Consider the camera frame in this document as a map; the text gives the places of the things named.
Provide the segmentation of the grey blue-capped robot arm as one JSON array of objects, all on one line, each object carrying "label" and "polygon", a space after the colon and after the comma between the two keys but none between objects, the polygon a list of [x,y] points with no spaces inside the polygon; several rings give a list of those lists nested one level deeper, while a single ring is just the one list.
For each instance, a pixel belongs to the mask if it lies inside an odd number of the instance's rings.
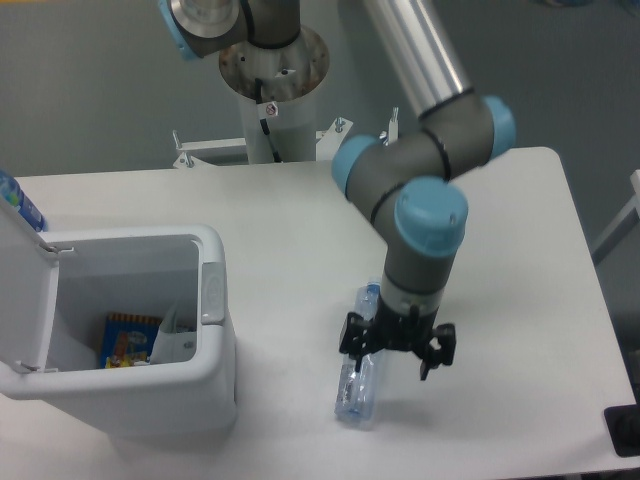
[{"label": "grey blue-capped robot arm", "polygon": [[[329,60],[298,2],[163,1],[159,9],[181,55],[217,55],[247,104],[251,162],[313,156],[314,129],[291,109],[321,84]],[[355,363],[381,350],[411,352],[427,375],[450,365],[456,347],[454,326],[435,322],[468,215],[453,180],[508,151],[515,122],[500,99],[475,93],[430,2],[367,1],[364,9],[420,129],[387,141],[355,136],[332,159],[336,185],[387,246],[375,316],[349,314],[339,350]]]}]

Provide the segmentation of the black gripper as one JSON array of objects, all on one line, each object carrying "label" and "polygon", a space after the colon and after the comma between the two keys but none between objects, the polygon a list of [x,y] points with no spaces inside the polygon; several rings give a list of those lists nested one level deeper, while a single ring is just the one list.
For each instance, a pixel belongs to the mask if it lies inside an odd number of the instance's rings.
[{"label": "black gripper", "polygon": [[373,320],[354,311],[346,315],[338,350],[355,362],[355,371],[360,371],[364,356],[370,352],[367,347],[370,329],[370,345],[376,351],[387,349],[416,354],[421,359],[420,380],[425,381],[431,370],[441,365],[451,366],[455,356],[455,325],[445,323],[433,328],[437,312],[421,314],[411,307],[408,314],[401,315],[384,300],[379,300]]}]

